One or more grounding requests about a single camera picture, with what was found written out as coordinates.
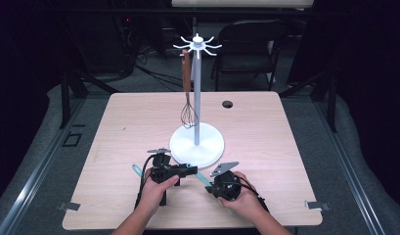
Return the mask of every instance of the black device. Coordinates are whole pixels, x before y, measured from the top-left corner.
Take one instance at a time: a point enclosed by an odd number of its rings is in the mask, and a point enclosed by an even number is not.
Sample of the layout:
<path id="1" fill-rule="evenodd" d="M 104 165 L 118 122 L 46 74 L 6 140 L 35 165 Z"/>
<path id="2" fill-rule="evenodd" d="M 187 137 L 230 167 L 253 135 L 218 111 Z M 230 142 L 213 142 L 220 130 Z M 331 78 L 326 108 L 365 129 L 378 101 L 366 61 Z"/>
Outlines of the black device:
<path id="1" fill-rule="evenodd" d="M 156 183 L 161 183 L 168 178 L 174 176 L 174 175 L 179 175 L 179 180 L 175 184 L 175 186 L 179 186 L 181 184 L 181 178 L 185 178 L 187 175 L 191 174 L 196 174 L 198 173 L 198 167 L 197 166 L 191 166 L 190 164 L 169 164 L 171 157 L 169 155 L 166 155 L 165 153 L 169 153 L 169 150 L 165 149 L 158 149 L 158 150 L 151 150 L 148 151 L 149 153 L 155 153 L 154 155 L 150 155 L 145 162 L 144 169 L 143 169 L 143 175 L 146 170 L 146 165 L 150 159 L 153 160 L 153 167 L 151 169 L 151 174 L 148 175 L 150 176 L 151 179 L 156 182 Z M 142 190 L 144 187 L 145 182 L 143 181 L 144 177 L 141 179 L 141 187 L 139 189 L 139 194 L 138 198 L 136 200 L 135 208 L 138 206 L 139 201 L 141 199 L 142 195 Z M 166 191 L 163 193 L 162 199 L 160 200 L 159 203 L 160 206 L 165 206 L 166 205 Z"/>
<path id="2" fill-rule="evenodd" d="M 205 186 L 208 193 L 214 195 L 215 198 L 223 198 L 228 201 L 236 200 L 242 191 L 242 185 L 238 177 L 228 170 L 215 177 L 212 186 Z"/>
<path id="3" fill-rule="evenodd" d="M 211 173 L 211 176 L 215 176 L 214 182 L 210 182 L 211 186 L 205 186 L 206 191 L 212 194 L 215 198 L 221 197 L 228 201 L 234 201 L 242 192 L 242 187 L 245 187 L 254 193 L 261 207 L 268 212 L 269 209 L 264 203 L 264 199 L 251 187 L 248 181 L 236 176 L 230 170 L 230 168 L 238 164 L 238 162 L 219 164 L 218 167 Z M 240 179 L 245 181 L 247 185 L 242 184 Z"/>

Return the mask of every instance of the table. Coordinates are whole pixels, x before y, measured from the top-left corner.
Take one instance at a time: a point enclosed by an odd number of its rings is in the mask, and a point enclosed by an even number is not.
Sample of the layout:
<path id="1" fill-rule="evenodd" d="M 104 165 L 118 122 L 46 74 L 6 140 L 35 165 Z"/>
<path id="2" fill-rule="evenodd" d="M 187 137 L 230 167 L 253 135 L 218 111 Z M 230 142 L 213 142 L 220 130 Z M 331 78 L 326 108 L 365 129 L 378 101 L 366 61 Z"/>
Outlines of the table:
<path id="1" fill-rule="evenodd" d="M 233 102 L 233 107 L 224 108 L 224 101 Z M 184 105 L 182 92 L 111 95 L 71 198 L 80 208 L 66 212 L 64 229 L 116 228 L 133 211 L 140 178 L 132 165 L 142 168 L 148 150 L 168 148 L 171 135 L 181 126 Z M 319 211 L 305 207 L 305 201 L 316 198 L 277 93 L 202 92 L 200 118 L 216 127 L 225 141 L 220 160 L 200 171 L 209 181 L 218 164 L 240 162 L 233 171 L 247 176 L 283 226 L 322 222 Z M 167 191 L 167 206 L 147 228 L 251 226 L 222 208 L 190 175 Z"/>
<path id="2" fill-rule="evenodd" d="M 172 0 L 172 7 L 311 8 L 314 0 Z"/>

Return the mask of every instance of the white stand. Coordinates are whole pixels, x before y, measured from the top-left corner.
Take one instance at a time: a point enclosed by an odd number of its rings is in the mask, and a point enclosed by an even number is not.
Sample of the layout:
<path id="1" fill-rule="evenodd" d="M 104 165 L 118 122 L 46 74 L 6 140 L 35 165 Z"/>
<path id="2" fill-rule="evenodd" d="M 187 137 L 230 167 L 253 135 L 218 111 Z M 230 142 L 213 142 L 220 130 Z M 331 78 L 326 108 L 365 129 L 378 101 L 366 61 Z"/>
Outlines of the white stand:
<path id="1" fill-rule="evenodd" d="M 179 164 L 196 165 L 199 168 L 213 165 L 224 152 L 224 139 L 212 125 L 200 123 L 200 144 L 193 141 L 194 129 L 179 127 L 169 142 L 171 154 Z"/>
<path id="2" fill-rule="evenodd" d="M 180 49 L 190 47 L 189 52 L 193 50 L 197 52 L 193 56 L 193 75 L 195 112 L 199 124 L 194 128 L 179 127 L 171 136 L 169 148 L 172 157 L 178 164 L 191 164 L 203 168 L 213 165 L 220 159 L 224 152 L 224 139 L 214 126 L 200 122 L 200 51 L 205 51 L 209 55 L 215 56 L 215 54 L 210 53 L 205 48 L 218 48 L 220 46 L 208 46 L 206 43 L 210 42 L 213 38 L 204 42 L 202 37 L 198 35 L 193 38 L 192 42 L 185 40 L 183 37 L 181 39 L 190 44 L 181 47 L 174 45 L 174 47 Z"/>

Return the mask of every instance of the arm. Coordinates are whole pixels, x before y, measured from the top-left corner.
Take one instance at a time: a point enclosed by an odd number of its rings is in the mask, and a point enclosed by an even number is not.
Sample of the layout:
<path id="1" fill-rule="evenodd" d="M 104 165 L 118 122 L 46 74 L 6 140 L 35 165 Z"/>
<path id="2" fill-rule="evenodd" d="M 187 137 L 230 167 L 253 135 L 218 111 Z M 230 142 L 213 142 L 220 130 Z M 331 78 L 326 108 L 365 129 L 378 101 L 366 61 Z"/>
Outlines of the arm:
<path id="1" fill-rule="evenodd" d="M 245 175 L 240 172 L 235 172 L 235 175 L 246 180 Z M 219 198 L 219 200 L 225 208 L 233 210 L 252 223 L 263 235 L 290 234 L 270 213 L 261 207 L 254 193 L 244 187 L 242 187 L 242 191 L 235 201 L 230 202 L 223 198 Z"/>
<path id="2" fill-rule="evenodd" d="M 145 175 L 150 175 L 150 169 L 147 170 Z M 142 197 L 138 207 L 117 227 L 116 230 L 114 230 L 112 234 L 142 234 L 151 217 L 157 212 L 163 192 L 178 182 L 178 179 L 179 176 L 174 175 L 166 181 L 157 184 L 148 177 L 144 189 L 142 190 Z"/>

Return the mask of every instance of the black chair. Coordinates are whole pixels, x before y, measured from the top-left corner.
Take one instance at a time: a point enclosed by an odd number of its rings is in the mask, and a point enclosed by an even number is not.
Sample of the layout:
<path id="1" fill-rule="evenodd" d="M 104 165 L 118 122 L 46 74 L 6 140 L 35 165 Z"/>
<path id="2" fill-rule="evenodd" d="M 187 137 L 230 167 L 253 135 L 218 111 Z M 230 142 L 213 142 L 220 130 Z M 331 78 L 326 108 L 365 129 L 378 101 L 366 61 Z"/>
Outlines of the black chair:
<path id="1" fill-rule="evenodd" d="M 272 89 L 280 46 L 289 35 L 286 23 L 271 21 L 238 21 L 221 29 L 218 35 L 217 56 L 212 67 L 211 78 L 215 78 L 218 91 L 219 73 L 271 73 L 268 80 Z M 269 41 L 273 41 L 271 51 Z"/>

